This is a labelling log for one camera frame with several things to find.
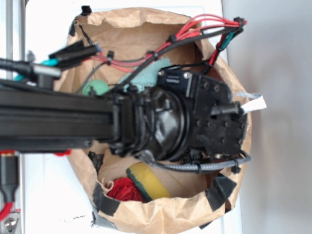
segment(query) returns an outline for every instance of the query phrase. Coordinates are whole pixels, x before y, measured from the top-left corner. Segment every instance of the teal towel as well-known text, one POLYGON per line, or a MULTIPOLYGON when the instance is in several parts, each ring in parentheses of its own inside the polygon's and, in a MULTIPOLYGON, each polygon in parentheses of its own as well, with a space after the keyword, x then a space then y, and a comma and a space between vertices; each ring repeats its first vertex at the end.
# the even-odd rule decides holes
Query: teal towel
MULTIPOLYGON (((138 91, 141 92, 145 87, 154 87, 157 82, 158 72, 163 67, 171 66, 169 58, 161 58, 145 69, 143 69, 136 77, 133 78, 131 83, 138 88, 138 91)), ((126 74, 123 78, 120 79, 118 84, 122 83, 131 73, 126 74)))

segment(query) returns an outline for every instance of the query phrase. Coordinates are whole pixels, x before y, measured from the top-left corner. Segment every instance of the gray cable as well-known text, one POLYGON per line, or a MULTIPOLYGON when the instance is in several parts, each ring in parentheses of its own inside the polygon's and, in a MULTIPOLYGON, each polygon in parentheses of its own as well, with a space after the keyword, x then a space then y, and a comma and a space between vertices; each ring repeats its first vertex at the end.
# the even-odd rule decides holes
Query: gray cable
POLYGON ((146 162, 147 164, 165 169, 172 170, 177 172, 195 172, 195 173, 209 173, 214 171, 219 171, 228 167, 235 167, 241 164, 245 164, 251 160, 251 157, 243 150, 241 150, 241 154, 244 157, 236 158, 233 160, 219 162, 219 163, 209 163, 209 164, 178 164, 178 165, 165 165, 155 161, 151 161, 148 158, 140 157, 141 160, 146 162))

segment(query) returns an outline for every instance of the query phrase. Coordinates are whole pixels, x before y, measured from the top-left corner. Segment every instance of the white label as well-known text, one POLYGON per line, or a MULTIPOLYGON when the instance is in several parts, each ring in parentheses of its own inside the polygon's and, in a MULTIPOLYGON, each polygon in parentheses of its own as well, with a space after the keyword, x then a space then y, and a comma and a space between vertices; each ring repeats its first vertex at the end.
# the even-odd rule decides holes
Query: white label
POLYGON ((238 92, 235 94, 235 96, 253 99, 241 106, 241 108, 244 110, 244 113, 267 108, 267 104, 265 103, 262 94, 238 92))

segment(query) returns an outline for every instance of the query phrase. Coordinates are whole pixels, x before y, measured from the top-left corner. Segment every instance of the red cable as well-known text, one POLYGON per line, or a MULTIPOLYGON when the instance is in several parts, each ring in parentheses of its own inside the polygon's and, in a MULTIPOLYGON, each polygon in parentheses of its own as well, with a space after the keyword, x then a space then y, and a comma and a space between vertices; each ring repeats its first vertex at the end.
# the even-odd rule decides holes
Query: red cable
POLYGON ((3 221, 11 213, 13 202, 7 202, 4 204, 4 208, 0 212, 0 221, 3 221))
POLYGON ((63 156, 66 156, 66 155, 70 155, 71 152, 72 152, 72 150, 66 150, 65 152, 56 152, 54 154, 56 156, 58 156, 58 157, 63 157, 63 156))
MULTIPOLYGON (((213 15, 213 14, 201 14, 201 15, 197 15, 197 16, 191 18, 176 33, 175 37, 176 37, 176 40, 179 41, 179 40, 184 40, 184 39, 187 39, 187 38, 192 38, 192 37, 199 36, 200 33, 201 33, 201 30, 217 28, 217 27, 239 27, 239 26, 240 26, 240 24, 237 21, 232 21, 232 20, 229 20, 229 19, 217 16, 217 15, 213 15), (199 23, 201 23, 203 21, 216 21, 216 22, 221 22, 223 24, 206 25, 206 26, 201 26, 201 27, 192 29, 192 27, 194 25, 199 24, 199 23)), ((155 53, 158 53, 159 51, 161 51, 162 49, 170 46, 171 44, 172 44, 172 42, 170 42, 170 41, 167 41, 167 42, 163 43, 159 48, 157 48, 155 50, 155 53)), ((216 55, 217 55, 217 52, 215 51, 212 54, 212 57, 210 58, 209 63, 212 63, 212 64, 214 63, 214 61, 216 59, 216 55)), ((151 56, 152 56, 151 53, 147 53, 145 55, 145 57, 143 57, 143 58, 141 58, 139 60, 136 60, 136 61, 129 61, 129 62, 128 61, 118 61, 118 60, 112 59, 111 60, 111 65, 113 67, 123 71, 123 72, 130 73, 130 72, 133 72, 134 70, 133 69, 126 69, 124 67, 134 68, 134 67, 140 66, 143 62, 148 60, 151 56)), ((95 55, 93 57, 87 58, 84 61, 89 60, 89 59, 94 59, 94 60, 97 60, 97 61, 107 62, 107 58, 103 55, 103 53, 100 53, 100 55, 95 55)))

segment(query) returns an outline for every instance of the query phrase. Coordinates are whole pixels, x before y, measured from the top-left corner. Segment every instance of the red cloth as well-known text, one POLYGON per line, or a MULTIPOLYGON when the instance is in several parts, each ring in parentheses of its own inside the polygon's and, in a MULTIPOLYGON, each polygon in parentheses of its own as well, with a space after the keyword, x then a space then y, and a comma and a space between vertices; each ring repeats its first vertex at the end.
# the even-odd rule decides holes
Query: red cloth
POLYGON ((120 201, 141 201, 140 191, 130 178, 120 178, 114 181, 114 186, 108 192, 108 196, 120 201))

